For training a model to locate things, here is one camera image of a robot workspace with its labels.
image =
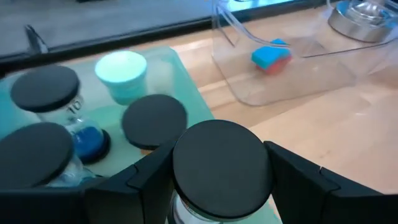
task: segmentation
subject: teal tray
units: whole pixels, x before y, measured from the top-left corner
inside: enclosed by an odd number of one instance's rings
[[[214,119],[210,109],[201,97],[196,85],[183,66],[178,54],[168,47],[158,47],[138,51],[145,56],[148,63],[146,85],[149,86],[148,94],[167,93],[178,99],[184,105],[188,114],[188,126],[204,120]],[[111,150],[101,161],[87,166],[95,174],[109,177],[134,164],[144,156],[141,150],[129,144],[121,129],[121,116],[126,106],[116,104],[110,97],[107,88],[97,79],[94,73],[95,63],[99,58],[84,59],[65,63],[65,66],[77,72],[81,80],[81,95],[85,101],[86,115],[95,120],[99,126],[111,136]],[[18,119],[29,124],[38,122],[34,114],[21,111],[13,106],[8,97],[9,87],[18,74],[12,74],[0,82],[4,87],[0,92],[1,103],[7,105],[8,117],[18,114]],[[18,128],[7,124],[7,131]],[[236,224],[276,224],[281,223],[274,215],[273,209],[266,203],[258,212],[245,220],[234,222]]]

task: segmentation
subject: round black lid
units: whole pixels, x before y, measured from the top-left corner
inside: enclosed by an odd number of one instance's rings
[[[37,123],[18,129],[0,141],[0,189],[46,184],[62,173],[72,155],[72,136],[61,125]]]
[[[77,96],[80,81],[70,68],[49,65],[16,80],[11,98],[21,109],[35,113],[57,110]]]
[[[127,140],[140,149],[154,150],[187,128],[183,105],[167,95],[145,96],[127,108],[122,118]]]
[[[189,128],[173,151],[175,188],[195,212],[214,221],[244,218],[272,189],[268,153],[246,128],[210,120]]]

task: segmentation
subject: sponge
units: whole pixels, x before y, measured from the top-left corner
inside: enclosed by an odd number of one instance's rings
[[[271,41],[273,44],[286,44],[281,39]],[[279,73],[292,59],[288,49],[265,46],[255,50],[251,55],[251,60],[258,68],[267,74]]]

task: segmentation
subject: gray floor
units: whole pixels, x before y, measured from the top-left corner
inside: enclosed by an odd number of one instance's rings
[[[0,56],[28,48],[30,24],[49,47],[139,32],[211,14],[211,0],[0,0]]]

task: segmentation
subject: wooden table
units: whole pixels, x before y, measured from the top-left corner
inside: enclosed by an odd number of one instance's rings
[[[280,21],[294,20],[297,15],[300,20],[310,19],[313,13],[301,11],[246,25],[257,32],[270,32]],[[178,52],[215,118],[242,124],[263,141],[274,141],[382,193],[397,193],[398,67],[394,63],[383,61],[356,86],[267,106],[248,106],[233,96],[211,57],[211,30],[132,49],[158,45],[169,45]]]

